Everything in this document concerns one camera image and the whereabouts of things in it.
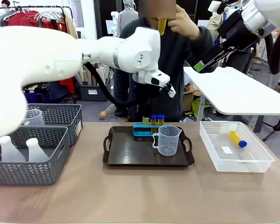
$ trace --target white basket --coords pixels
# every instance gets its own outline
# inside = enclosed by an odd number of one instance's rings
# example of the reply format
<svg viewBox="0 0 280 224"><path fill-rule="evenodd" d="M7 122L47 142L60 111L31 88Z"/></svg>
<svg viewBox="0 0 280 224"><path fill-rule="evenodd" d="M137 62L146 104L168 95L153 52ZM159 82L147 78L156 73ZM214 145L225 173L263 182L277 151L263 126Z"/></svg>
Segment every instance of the white basket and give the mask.
<svg viewBox="0 0 280 224"><path fill-rule="evenodd" d="M232 141L231 131L248 143L245 148ZM202 121L200 136L219 172L265 173L275 161L260 140L241 122Z"/></svg>

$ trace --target blue test tube rack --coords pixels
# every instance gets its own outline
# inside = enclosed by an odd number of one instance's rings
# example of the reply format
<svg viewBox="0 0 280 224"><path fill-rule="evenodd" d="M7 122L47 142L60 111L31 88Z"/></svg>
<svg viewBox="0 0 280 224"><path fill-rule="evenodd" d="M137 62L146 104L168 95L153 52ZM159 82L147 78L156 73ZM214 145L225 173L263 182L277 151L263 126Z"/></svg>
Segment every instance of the blue test tube rack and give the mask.
<svg viewBox="0 0 280 224"><path fill-rule="evenodd" d="M151 132L152 127L156 127L158 129L160 126L158 123L156 126L152 126L150 123L149 125L144 125L143 123L136 123L133 126L133 135L135 137L152 137L153 136Z"/></svg>

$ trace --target table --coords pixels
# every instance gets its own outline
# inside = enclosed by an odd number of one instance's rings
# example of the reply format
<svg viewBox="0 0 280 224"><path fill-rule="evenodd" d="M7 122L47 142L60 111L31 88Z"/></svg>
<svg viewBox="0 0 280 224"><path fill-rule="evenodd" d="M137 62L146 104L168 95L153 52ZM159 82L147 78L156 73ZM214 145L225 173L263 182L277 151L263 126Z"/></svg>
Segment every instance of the table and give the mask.
<svg viewBox="0 0 280 224"><path fill-rule="evenodd" d="M0 222L280 222L280 161L271 152L276 162L265 174L220 173L199 136L199 124L173 123L191 138L195 165L111 168L102 163L103 140L112 126L122 125L83 123L55 185L0 186Z"/></svg>
<svg viewBox="0 0 280 224"><path fill-rule="evenodd" d="M259 115L280 115L280 94L234 68L218 67L204 74L191 67L184 71L203 93L197 122L202 120L205 98L222 114L252 115L251 129Z"/></svg>

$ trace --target gray plastic basket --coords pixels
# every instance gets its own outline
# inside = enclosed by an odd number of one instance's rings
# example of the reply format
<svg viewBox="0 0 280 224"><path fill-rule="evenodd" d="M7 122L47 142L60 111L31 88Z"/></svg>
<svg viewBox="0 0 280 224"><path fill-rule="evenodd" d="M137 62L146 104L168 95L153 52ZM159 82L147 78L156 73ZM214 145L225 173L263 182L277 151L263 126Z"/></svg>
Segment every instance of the gray plastic basket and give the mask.
<svg viewBox="0 0 280 224"><path fill-rule="evenodd" d="M38 139L40 147L50 159L42 163L0 161L0 185L53 185L56 183L70 155L67 135L68 128L55 126L21 126L10 134L14 146L26 157L26 161L29 159L26 141L31 138Z"/></svg>
<svg viewBox="0 0 280 224"><path fill-rule="evenodd" d="M28 109L42 111L45 125L65 126L69 129L70 147L75 145L83 127L80 104L28 104Z"/></svg>

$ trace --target gray floor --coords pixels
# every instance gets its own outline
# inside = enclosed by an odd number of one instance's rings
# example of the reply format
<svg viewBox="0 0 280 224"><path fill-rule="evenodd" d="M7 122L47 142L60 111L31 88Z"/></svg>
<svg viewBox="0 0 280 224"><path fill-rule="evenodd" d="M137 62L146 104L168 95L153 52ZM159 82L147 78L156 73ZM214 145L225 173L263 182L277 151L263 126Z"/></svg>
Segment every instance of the gray floor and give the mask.
<svg viewBox="0 0 280 224"><path fill-rule="evenodd" d="M253 78L255 78L256 80L260 81L263 84L267 84L269 79L268 67L263 64L252 64L252 68L260 69L260 71L258 72L251 72ZM78 101L77 103L83 105L82 107L83 121L88 121L88 122L116 122L117 121L117 117L115 116L108 116L105 120L100 120L98 117L98 114L101 111L104 111L110 105L109 102ZM264 121L274 126L278 123L279 118L280 118L279 116L265 116ZM263 139L271 131L272 128L263 125L261 132L258 133L257 135L260 139ZM280 159L280 132L274 133L265 142L265 144Z"/></svg>

